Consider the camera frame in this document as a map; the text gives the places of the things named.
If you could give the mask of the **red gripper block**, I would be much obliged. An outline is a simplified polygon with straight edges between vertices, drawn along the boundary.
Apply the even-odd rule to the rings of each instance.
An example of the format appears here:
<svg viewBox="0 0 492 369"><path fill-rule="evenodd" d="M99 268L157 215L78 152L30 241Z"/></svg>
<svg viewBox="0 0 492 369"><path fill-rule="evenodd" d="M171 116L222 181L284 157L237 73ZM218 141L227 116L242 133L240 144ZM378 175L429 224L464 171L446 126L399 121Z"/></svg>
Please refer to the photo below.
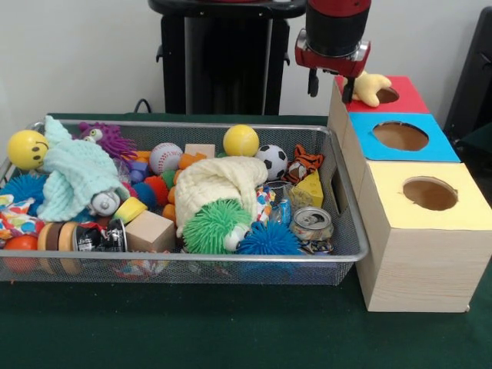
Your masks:
<svg viewBox="0 0 492 369"><path fill-rule="evenodd" d="M371 51L371 43L362 41L353 54L343 57L329 57L320 55L308 45L307 32L301 29L294 48L295 60L298 65L309 68L307 93L311 97L317 97L319 80L316 69L329 71L334 75L342 75L347 78L342 94L342 102L349 104L354 93L355 79L365 69L368 56Z"/></svg>

